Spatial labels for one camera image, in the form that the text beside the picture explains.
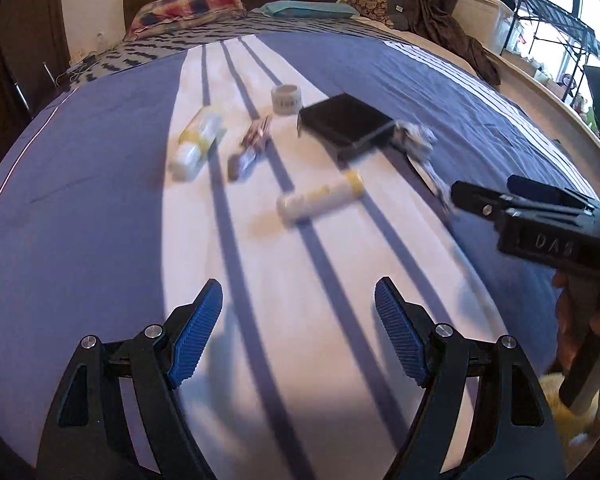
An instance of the hand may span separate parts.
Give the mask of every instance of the hand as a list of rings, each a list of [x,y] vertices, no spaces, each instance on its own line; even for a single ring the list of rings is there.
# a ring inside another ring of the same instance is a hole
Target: hand
[[[558,361],[569,370],[573,363],[574,357],[582,344],[573,334],[573,305],[568,290],[568,278],[559,270],[555,273],[551,284],[555,288],[563,288],[558,301],[555,303],[555,317],[558,320]],[[591,319],[591,329],[600,336],[600,310]]]

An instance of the metal rack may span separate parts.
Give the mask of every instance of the metal rack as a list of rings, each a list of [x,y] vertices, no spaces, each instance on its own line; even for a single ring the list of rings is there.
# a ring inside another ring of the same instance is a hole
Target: metal rack
[[[528,16],[520,16],[520,11],[524,10],[528,13]],[[562,7],[550,2],[549,0],[516,0],[516,10],[513,14],[513,20],[507,35],[507,41],[505,46],[502,48],[500,54],[504,53],[506,46],[509,44],[509,40],[513,33],[513,29],[516,26],[516,21],[521,22],[537,22],[536,31],[534,38],[531,43],[533,48],[536,40],[546,41],[548,43],[555,43],[562,45],[567,54],[575,62],[573,68],[573,74],[571,75],[571,81],[575,81],[576,72],[580,70],[582,77],[576,88],[576,94],[580,91],[582,82],[584,81],[584,67],[589,62],[589,56],[598,54],[598,42],[596,41],[596,33],[591,27],[581,22],[569,11],[564,10]],[[564,35],[563,41],[546,40],[545,38],[538,38],[538,30],[540,23],[547,23],[555,27],[562,35]],[[584,63],[580,66],[580,62],[584,57]],[[562,101],[566,101],[567,96],[571,91],[571,84],[567,86]]]

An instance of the white bottle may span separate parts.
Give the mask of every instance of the white bottle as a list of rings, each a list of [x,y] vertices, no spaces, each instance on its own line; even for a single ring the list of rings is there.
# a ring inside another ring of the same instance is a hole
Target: white bottle
[[[325,185],[308,193],[291,193],[278,199],[278,213],[288,224],[321,215],[344,206],[360,197],[365,191],[357,171],[349,170],[333,184]]]
[[[173,176],[179,180],[195,176],[211,145],[219,142],[225,132],[217,111],[209,106],[200,108],[178,139],[178,149],[169,163]]]

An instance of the plaid pillow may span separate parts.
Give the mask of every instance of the plaid pillow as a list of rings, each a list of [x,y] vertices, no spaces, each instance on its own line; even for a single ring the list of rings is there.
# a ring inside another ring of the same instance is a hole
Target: plaid pillow
[[[246,14],[242,0],[157,0],[138,11],[122,41],[150,38],[225,18],[243,18]]]

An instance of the wooden door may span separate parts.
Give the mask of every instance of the wooden door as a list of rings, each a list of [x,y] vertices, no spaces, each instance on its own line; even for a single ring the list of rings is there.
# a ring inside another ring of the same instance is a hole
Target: wooden door
[[[3,0],[0,58],[14,97],[34,116],[53,99],[53,79],[69,65],[61,0]]]

